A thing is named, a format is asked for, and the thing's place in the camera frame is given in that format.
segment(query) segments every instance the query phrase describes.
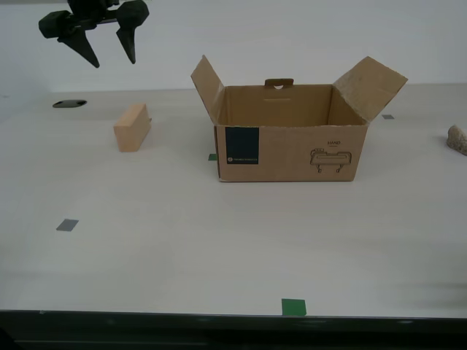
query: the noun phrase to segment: stone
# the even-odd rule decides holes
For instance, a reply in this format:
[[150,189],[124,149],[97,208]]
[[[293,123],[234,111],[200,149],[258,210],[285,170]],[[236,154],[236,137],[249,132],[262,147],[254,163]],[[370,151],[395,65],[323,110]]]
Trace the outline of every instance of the stone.
[[467,155],[467,135],[456,125],[447,132],[447,145],[452,149]]

